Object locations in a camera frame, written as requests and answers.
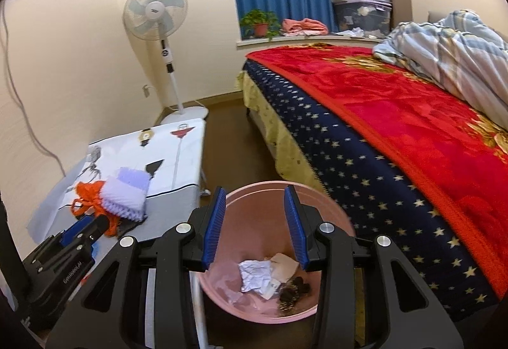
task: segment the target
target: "orange yarn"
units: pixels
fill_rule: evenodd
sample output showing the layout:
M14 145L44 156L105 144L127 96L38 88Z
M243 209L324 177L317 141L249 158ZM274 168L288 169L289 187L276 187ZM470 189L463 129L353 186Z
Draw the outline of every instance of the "orange yarn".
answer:
M70 205L70 212L74 216L81 216L90 207L93 207L94 209L93 215L95 217L103 214L108 218L109 228L104 232L104 234L106 236L111 237L116 236L116 229L118 227L118 223L120 222L120 217L107 212L102 207L102 199L100 197L100 192L104 183L105 182L102 180L95 181L93 183L79 182L76 185L76 193L79 195L79 198L74 199L74 201Z

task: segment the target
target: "lavender cloth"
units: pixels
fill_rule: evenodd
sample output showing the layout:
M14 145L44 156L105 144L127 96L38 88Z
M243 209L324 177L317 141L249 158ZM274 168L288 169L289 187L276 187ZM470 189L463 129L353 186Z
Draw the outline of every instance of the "lavender cloth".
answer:
M109 177L101 189L105 210L132 221L143 221L150 174L143 170L122 167L118 177Z

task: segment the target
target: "electrical cord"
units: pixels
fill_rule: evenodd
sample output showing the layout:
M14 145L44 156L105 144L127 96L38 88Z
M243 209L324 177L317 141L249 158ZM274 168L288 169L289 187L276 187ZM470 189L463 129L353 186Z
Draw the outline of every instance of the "electrical cord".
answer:
M6 67L6 71L7 71L7 81L10 86L10 90L12 91L12 93L10 93L11 97L14 100L14 102L16 103L16 105L19 107L19 109L21 110L21 113L23 114L26 128L29 132L31 141L34 143L34 146L42 154L47 155L49 157L53 157L57 161L58 166L60 167L60 171L62 172L63 176L65 177L66 173L65 173L64 165L62 164L62 161L60 160L60 158L55 153L53 153L52 151L47 149L35 135L34 129L32 128L32 126L30 124L30 119L28 117L28 114L26 113L26 109L23 104L23 101L21 100L21 98L18 94L18 91L16 89L16 86L14 85L14 79L12 77L11 65L9 63L9 29L7 27L7 19L5 16L5 0L0 1L0 7L2 8L2 21L3 21L3 27L5 29L5 34L6 34L5 44L4 44L1 36L0 36L0 44L2 45L3 54L5 55L5 67Z

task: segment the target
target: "folded pink blanket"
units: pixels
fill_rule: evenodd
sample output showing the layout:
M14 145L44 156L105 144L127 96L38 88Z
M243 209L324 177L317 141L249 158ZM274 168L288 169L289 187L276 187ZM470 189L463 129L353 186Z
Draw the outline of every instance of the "folded pink blanket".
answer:
M301 21L285 19L283 20L283 31L287 33L299 31L320 31L321 35L328 34L328 28L324 23L309 18L304 18Z

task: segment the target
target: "metal pivot bolt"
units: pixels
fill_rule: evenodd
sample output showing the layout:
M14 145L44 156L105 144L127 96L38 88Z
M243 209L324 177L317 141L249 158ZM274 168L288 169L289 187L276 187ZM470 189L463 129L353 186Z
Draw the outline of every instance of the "metal pivot bolt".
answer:
M390 244L392 244L392 241L390 240L390 238L388 238L386 236L379 236L377 238L377 242L378 242L378 245L382 246L382 247L388 247Z
M323 233L331 233L335 230L335 227L333 224L325 222L319 225L319 230L321 230Z
M120 239L120 246L131 247L134 244L134 238L131 236L125 236Z
M188 233L189 231L191 231L191 229L192 226L189 223L180 223L179 225L176 226L176 231L182 234Z

